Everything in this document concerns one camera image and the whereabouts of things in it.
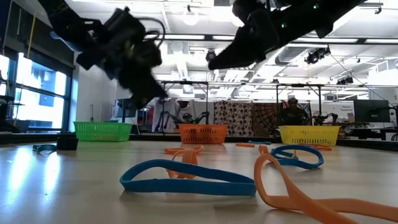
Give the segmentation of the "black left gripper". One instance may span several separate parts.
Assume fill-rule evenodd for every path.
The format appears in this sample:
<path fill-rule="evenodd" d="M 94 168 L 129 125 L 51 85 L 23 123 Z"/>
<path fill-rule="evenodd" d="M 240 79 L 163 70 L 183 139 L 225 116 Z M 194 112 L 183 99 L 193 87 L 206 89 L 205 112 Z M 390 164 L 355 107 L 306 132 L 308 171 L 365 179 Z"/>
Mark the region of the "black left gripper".
<path fill-rule="evenodd" d="M 169 66 L 159 66 L 160 49 L 151 40 L 137 44 L 127 41 L 118 47 L 93 47 L 83 51 L 77 62 L 86 70 L 95 65 L 108 77 L 119 78 L 120 86 L 132 93 L 131 101 L 137 109 L 154 98 L 168 97 L 165 82 L 169 80 Z"/>

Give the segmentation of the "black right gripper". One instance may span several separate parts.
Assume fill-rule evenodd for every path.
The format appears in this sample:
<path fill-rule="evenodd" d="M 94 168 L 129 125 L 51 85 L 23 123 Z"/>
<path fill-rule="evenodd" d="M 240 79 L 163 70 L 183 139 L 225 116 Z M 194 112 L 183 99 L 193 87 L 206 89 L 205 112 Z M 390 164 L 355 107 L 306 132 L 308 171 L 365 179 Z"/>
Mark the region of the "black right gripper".
<path fill-rule="evenodd" d="M 244 25 L 234 35 L 209 35 L 210 70 L 248 67 L 249 61 L 263 61 L 266 54 L 292 41 L 289 11 L 237 12 Z"/>

